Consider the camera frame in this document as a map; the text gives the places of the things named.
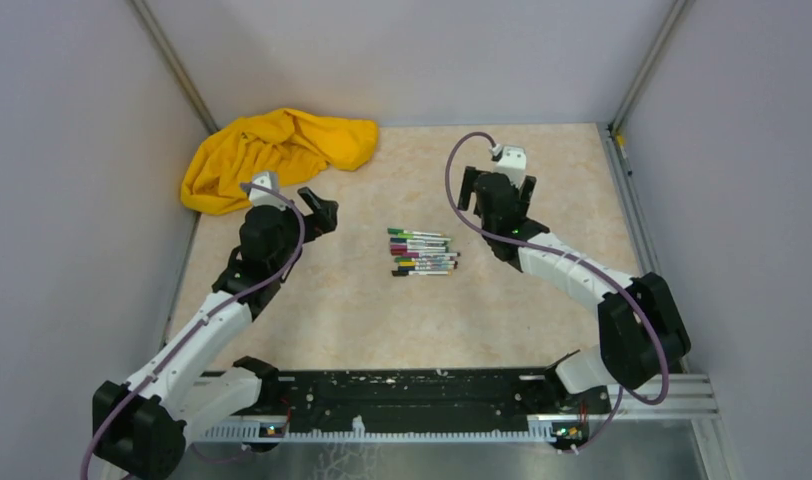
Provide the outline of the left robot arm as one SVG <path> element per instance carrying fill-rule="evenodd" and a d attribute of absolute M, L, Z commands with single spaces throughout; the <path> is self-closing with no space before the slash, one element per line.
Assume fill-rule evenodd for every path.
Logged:
<path fill-rule="evenodd" d="M 88 478 L 91 460 L 99 458 L 129 477 L 166 479 L 206 430 L 246 407 L 267 414 L 279 406 L 277 371 L 256 359 L 242 361 L 204 387 L 195 384 L 274 299 L 304 245 L 336 230 L 339 205 L 303 187 L 298 194 L 310 209 L 304 214 L 274 187 L 243 187 L 252 207 L 238 245 L 200 309 L 142 368 L 95 391 L 93 435 L 80 478 Z"/>

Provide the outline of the dark green capped pen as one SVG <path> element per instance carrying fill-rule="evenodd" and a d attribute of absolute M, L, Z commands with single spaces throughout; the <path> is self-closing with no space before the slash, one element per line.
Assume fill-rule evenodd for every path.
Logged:
<path fill-rule="evenodd" d="M 388 228 L 387 233 L 389 235 L 396 236 L 396 237 L 402 237 L 402 238 L 412 238 L 412 237 L 442 238 L 442 237 L 444 237 L 443 233 L 422 232 L 422 231 L 403 230 L 403 229 L 395 229 L 395 228 Z"/>

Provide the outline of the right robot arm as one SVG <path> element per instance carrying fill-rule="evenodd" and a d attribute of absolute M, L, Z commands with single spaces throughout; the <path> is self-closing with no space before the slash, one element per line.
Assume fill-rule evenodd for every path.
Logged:
<path fill-rule="evenodd" d="M 669 370 L 691 349 L 670 288 L 660 275 L 609 269 L 562 242 L 529 218 L 535 178 L 516 186 L 504 174 L 468 166 L 456 198 L 458 216 L 474 211 L 474 229 L 494 256 L 515 270 L 550 282 L 595 318 L 595 346 L 568 354 L 547 370 L 545 398 L 572 411 L 595 387 L 615 384 L 647 405 L 670 392 Z"/>

